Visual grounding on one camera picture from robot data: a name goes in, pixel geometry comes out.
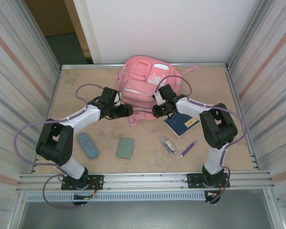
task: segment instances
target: black mounting plate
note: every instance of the black mounting plate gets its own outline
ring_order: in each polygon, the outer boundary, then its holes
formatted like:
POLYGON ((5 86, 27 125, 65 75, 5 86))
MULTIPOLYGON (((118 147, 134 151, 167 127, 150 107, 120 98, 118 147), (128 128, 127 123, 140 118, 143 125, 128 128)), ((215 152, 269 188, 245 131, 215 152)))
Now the black mounting plate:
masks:
MULTIPOLYGON (((104 175, 88 175, 88 182, 92 181, 92 180, 96 181, 98 184, 96 186, 95 182, 91 182, 91 184, 95 190, 102 190, 103 189, 104 175)), ((87 186, 85 188, 79 189, 79 188, 70 186, 70 184, 66 183, 66 177, 63 177, 63 179, 62 179, 62 185, 61 185, 62 190, 93 190, 93 188, 91 187, 91 185, 87 184, 87 186)))
MULTIPOLYGON (((189 173, 186 175, 186 178, 187 178, 187 184, 188 184, 189 188, 205 188, 205 187, 208 187, 207 185, 204 184, 204 180, 202 178, 202 173, 189 173)), ((223 173, 223 176, 221 176, 219 179, 222 187, 224 187, 226 185, 227 180, 228 180, 228 174, 223 173)), ((218 184, 215 184, 214 186, 208 187, 208 188, 219 188, 219 186, 218 186, 218 184)))

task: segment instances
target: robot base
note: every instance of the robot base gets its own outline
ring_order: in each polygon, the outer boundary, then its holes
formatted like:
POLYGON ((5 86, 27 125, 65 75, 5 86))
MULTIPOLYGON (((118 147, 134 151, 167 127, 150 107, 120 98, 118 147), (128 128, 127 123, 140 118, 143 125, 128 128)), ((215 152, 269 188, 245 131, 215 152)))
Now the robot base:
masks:
POLYGON ((62 190, 102 190, 104 175, 88 175, 86 181, 81 182, 72 177, 66 176, 62 179, 62 190))
POLYGON ((220 188, 220 184, 224 187, 228 180, 228 174, 222 171, 216 174, 216 179, 212 179, 212 182, 210 182, 205 179, 206 175, 204 173, 204 168, 203 173, 189 173, 186 177, 189 188, 220 188))

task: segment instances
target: doorway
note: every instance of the doorway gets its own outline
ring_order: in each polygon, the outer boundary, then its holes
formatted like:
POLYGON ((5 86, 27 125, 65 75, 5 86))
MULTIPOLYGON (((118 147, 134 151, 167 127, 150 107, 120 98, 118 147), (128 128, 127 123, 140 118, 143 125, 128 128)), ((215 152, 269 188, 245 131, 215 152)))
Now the doorway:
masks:
POLYGON ((25 0, 60 66, 93 63, 73 0, 25 0))

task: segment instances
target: corrugated metal wall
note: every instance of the corrugated metal wall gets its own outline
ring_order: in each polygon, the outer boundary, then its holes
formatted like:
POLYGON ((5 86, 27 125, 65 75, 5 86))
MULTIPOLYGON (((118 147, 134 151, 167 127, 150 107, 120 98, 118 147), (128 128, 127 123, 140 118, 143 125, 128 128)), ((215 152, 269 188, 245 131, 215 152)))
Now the corrugated metal wall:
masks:
POLYGON ((286 213, 286 0, 272 1, 231 66, 260 166, 270 170, 286 213))
MULTIPOLYGON (((13 134, 27 123, 44 120, 59 73, 25 9, 22 1, 0 0, 0 228, 8 223, 20 173, 30 172, 13 151, 13 134)), ((29 128, 18 140, 30 160, 39 131, 29 128)))

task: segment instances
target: purple cable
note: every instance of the purple cable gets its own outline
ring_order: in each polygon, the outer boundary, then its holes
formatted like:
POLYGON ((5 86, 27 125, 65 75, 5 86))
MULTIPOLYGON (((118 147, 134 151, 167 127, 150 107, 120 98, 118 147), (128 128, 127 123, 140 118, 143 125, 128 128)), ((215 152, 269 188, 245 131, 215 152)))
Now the purple cable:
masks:
POLYGON ((237 139, 237 140, 235 140, 235 141, 229 143, 229 144, 224 148, 224 151, 223 151, 222 156, 221 156, 221 158, 220 158, 220 166, 223 167, 223 168, 226 168, 226 169, 228 170, 228 180, 227 180, 227 182, 226 182, 226 184, 225 184, 225 187, 224 187, 223 190, 219 193, 219 195, 217 195, 216 198, 214 198, 213 200, 211 200, 211 201, 209 202, 209 204, 212 204, 214 201, 216 201, 218 198, 220 198, 220 196, 223 194, 223 192, 224 192, 225 189, 227 188, 227 186, 228 186, 228 184, 229 184, 229 181, 230 181, 231 170, 230 170, 229 167, 223 165, 225 153, 226 153, 227 149, 228 149, 230 146, 232 146, 232 145, 238 143, 239 141, 241 141, 241 140, 246 136, 246 134, 248 133, 248 129, 249 129, 248 124, 245 122, 245 120, 244 120, 241 116, 239 116, 238 114, 234 113, 233 111, 229 111, 229 110, 227 110, 227 109, 224 109, 224 108, 221 108, 221 107, 217 107, 217 106, 211 106, 211 105, 206 105, 206 104, 198 103, 198 102, 195 102, 195 101, 191 100, 191 99, 190 99, 190 95, 191 95, 192 92, 193 92, 192 87, 191 87, 191 85, 189 84, 189 82, 188 82, 185 78, 183 78, 183 77, 181 77, 181 76, 179 76, 179 75, 168 75, 168 76, 164 77, 164 78, 159 82, 159 84, 158 84, 158 86, 157 86, 155 92, 157 92, 157 90, 158 90, 160 84, 162 83, 162 81, 165 80, 166 78, 169 78, 169 77, 177 77, 177 78, 180 78, 180 79, 182 79, 182 80, 184 80, 184 81, 186 82, 186 84, 187 84, 187 85, 189 86, 189 88, 190 88, 190 93, 187 95, 187 99, 188 99, 188 101, 189 101, 190 103, 192 103, 192 104, 194 104, 194 105, 201 106, 201 107, 206 107, 206 108, 210 108, 210 109, 217 109, 217 110, 221 110, 221 111, 228 112, 228 113, 234 115, 235 117, 237 117, 237 118, 243 123, 243 125, 244 125, 244 127, 245 127, 244 134, 243 134, 239 139, 237 139))
POLYGON ((51 207, 53 208, 58 208, 58 209, 74 209, 74 208, 78 208, 78 207, 81 207, 81 205, 77 205, 77 206, 61 206, 61 205, 56 205, 56 204, 52 204, 51 202, 49 202, 46 198, 46 195, 45 195, 45 189, 46 189, 46 186, 48 184, 48 182, 53 179, 54 177, 60 177, 60 176, 64 176, 64 174, 56 174, 52 177, 50 177, 43 185, 43 188, 42 188, 42 197, 44 199, 44 201, 49 204, 51 207))
MULTIPOLYGON (((86 101, 84 98, 78 96, 77 93, 78 93, 78 91, 79 91, 82 87, 85 87, 85 86, 96 86, 96 87, 99 87, 99 88, 101 88, 101 89, 104 89, 103 87, 101 87, 101 86, 99 86, 99 85, 97 85, 97 84, 93 84, 93 83, 86 83, 86 84, 83 84, 82 86, 80 86, 80 87, 75 91, 75 97, 85 102, 85 109, 83 109, 83 110, 82 110, 81 112, 79 112, 78 114, 73 115, 73 116, 70 117, 69 119, 66 118, 66 119, 61 119, 61 120, 41 121, 41 122, 30 123, 30 124, 24 125, 24 126, 21 127, 19 130, 16 131, 16 133, 14 134, 14 137, 13 137, 13 147, 14 147, 14 150, 15 150, 16 155, 17 155, 22 161, 24 161, 24 162, 26 162, 26 163, 28 163, 28 164, 30 164, 30 165, 34 165, 34 166, 55 166, 55 167, 57 167, 63 174, 66 174, 66 172, 65 172, 60 166, 58 166, 56 163, 36 163, 36 162, 32 162, 32 161, 30 161, 30 160, 24 158, 24 157, 20 154, 20 152, 19 152, 19 150, 18 150, 18 148, 17 148, 17 136, 18 136, 18 134, 19 134, 22 130, 24 130, 25 128, 28 128, 28 127, 30 127, 30 126, 33 126, 33 125, 54 124, 54 123, 67 122, 67 121, 69 121, 69 120, 72 120, 72 119, 74 119, 74 118, 76 118, 76 117, 82 115, 82 114, 86 111, 86 109, 88 108, 88 103, 87 103, 87 101, 86 101)), ((44 184, 44 187, 43 187, 43 190, 42 190, 42 195, 43 195, 44 200, 45 200, 48 204, 49 204, 49 202, 46 200, 45 195, 44 195, 45 186, 46 186, 46 184, 49 182, 49 180, 51 180, 53 177, 58 177, 58 176, 61 176, 61 175, 55 175, 55 176, 50 177, 50 178, 46 181, 46 183, 44 184)))

